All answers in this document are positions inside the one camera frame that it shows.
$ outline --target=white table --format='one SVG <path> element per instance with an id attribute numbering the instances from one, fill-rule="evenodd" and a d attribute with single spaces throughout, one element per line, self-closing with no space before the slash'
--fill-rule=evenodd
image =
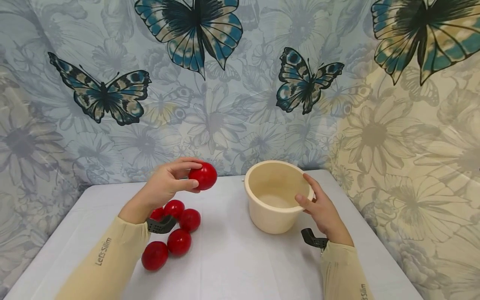
<path id="1" fill-rule="evenodd" d="M 335 179 L 309 171 L 335 203 L 358 249 L 376 300 L 421 300 L 421 296 L 377 239 Z M 302 214 L 283 235 L 268 235 L 250 221 L 243 176 L 219 178 L 201 194 L 179 193 L 187 208 L 202 215 L 192 248 L 169 258 L 157 273 L 135 268 L 124 299 L 135 300 L 319 300 L 320 251 L 302 240 L 311 227 Z M 20 277 L 6 300 L 51 300 L 70 272 L 100 239 L 113 217 L 143 183 L 97 185 L 85 191 Z M 151 241 L 168 235 L 152 234 Z"/>

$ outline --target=red tomato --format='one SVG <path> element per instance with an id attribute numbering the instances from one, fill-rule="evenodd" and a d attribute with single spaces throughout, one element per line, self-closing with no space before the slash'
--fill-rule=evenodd
<path id="1" fill-rule="evenodd" d="M 205 191 L 213 187 L 216 182 L 216 170 L 209 163 L 202 163 L 201 169 L 191 169 L 188 174 L 189 179 L 198 180 L 198 188 L 201 191 Z"/>
<path id="2" fill-rule="evenodd" d="M 185 209 L 185 205 L 183 204 L 182 201 L 170 200 L 165 205 L 163 209 L 163 213 L 166 216 L 171 215 L 172 217 L 178 220 L 181 216 L 181 213 L 183 213 L 184 209 Z"/>
<path id="3" fill-rule="evenodd" d="M 180 216 L 180 228 L 194 232 L 200 226 L 200 213 L 192 208 L 185 209 Z"/>
<path id="4" fill-rule="evenodd" d="M 160 220 L 163 218 L 163 207 L 159 207 L 156 210 L 154 210 L 150 215 L 150 218 L 160 222 Z"/>
<path id="5" fill-rule="evenodd" d="M 181 228 L 170 233 L 167 240 L 167 247 L 170 253 L 175 256 L 182 256 L 188 252 L 192 244 L 190 233 Z"/>
<path id="6" fill-rule="evenodd" d="M 167 262 L 168 247 L 162 241 L 153 241 L 142 254 L 142 264 L 148 271 L 157 271 Z"/>

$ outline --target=beige arm sleeve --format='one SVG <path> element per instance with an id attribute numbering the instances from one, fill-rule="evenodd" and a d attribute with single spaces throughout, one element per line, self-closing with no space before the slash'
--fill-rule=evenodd
<path id="1" fill-rule="evenodd" d="M 324 300 L 374 300 L 354 247 L 328 242 L 321 271 Z"/>
<path id="2" fill-rule="evenodd" d="M 119 299 L 149 239 L 147 223 L 131 224 L 115 217 L 55 299 Z"/>

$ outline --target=left hand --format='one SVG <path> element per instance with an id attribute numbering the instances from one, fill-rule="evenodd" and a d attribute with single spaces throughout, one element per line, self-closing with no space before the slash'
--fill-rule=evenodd
<path id="1" fill-rule="evenodd" d="M 119 218 L 133 224 L 147 220 L 152 211 L 163 207 L 177 192 L 199 193 L 198 181 L 182 180 L 191 169 L 200 169 L 203 161 L 195 157 L 181 157 L 156 168 L 155 173 L 139 192 L 122 208 Z"/>

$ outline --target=butterfly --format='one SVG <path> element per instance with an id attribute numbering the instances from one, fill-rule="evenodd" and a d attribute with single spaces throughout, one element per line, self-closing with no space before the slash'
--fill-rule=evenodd
<path id="1" fill-rule="evenodd" d="M 438 106 L 440 103 L 438 88 L 432 80 L 427 80 L 424 85 L 419 85 L 419 73 L 417 68 L 406 67 L 400 85 L 408 91 L 408 96 L 412 101 L 425 101 L 430 106 Z"/>
<path id="2" fill-rule="evenodd" d="M 243 29 L 232 14 L 239 0 L 138 0 L 135 11 L 167 51 L 173 63 L 198 72 L 205 79 L 205 50 L 225 70 L 227 58 L 237 47 Z"/>
<path id="3" fill-rule="evenodd" d="M 480 0 L 378 0 L 372 5 L 373 32 L 382 40 L 375 61 L 394 84 L 415 50 L 420 85 L 435 72 L 480 50 Z"/>
<path id="4" fill-rule="evenodd" d="M 331 116 L 345 118 L 350 115 L 353 108 L 358 108 L 372 94 L 372 88 L 366 84 L 354 84 L 352 86 L 339 86 L 335 84 L 324 100 L 320 103 L 320 109 L 326 110 Z"/>
<path id="5" fill-rule="evenodd" d="M 207 69 L 207 77 L 211 79 L 219 79 L 221 82 L 229 82 L 230 80 L 240 81 L 240 74 L 234 67 L 229 64 L 225 65 L 225 70 L 222 72 L 220 67 L 214 61 L 207 61 L 205 63 Z"/>
<path id="6" fill-rule="evenodd" d="M 95 122 L 100 123 L 105 112 L 111 113 L 120 126 L 140 122 L 144 109 L 138 101 L 147 98 L 147 87 L 151 83 L 147 71 L 137 70 L 114 78 L 107 86 L 108 83 L 99 83 L 55 54 L 48 52 L 48 56 L 63 83 L 74 90 L 75 103 Z"/>
<path id="7" fill-rule="evenodd" d="M 320 99 L 321 90 L 329 88 L 345 66 L 334 62 L 321 66 L 316 74 L 312 74 L 303 57 L 289 47 L 283 50 L 280 60 L 282 67 L 278 79 L 284 84 L 276 93 L 276 105 L 291 112 L 303 103 L 304 115 L 312 111 L 313 105 Z"/>
<path id="8" fill-rule="evenodd" d="M 145 105 L 145 119 L 154 125 L 181 124 L 186 118 L 185 110 L 191 106 L 194 97 L 193 90 L 187 87 L 177 87 L 175 90 L 162 95 L 153 90 L 154 102 Z"/>

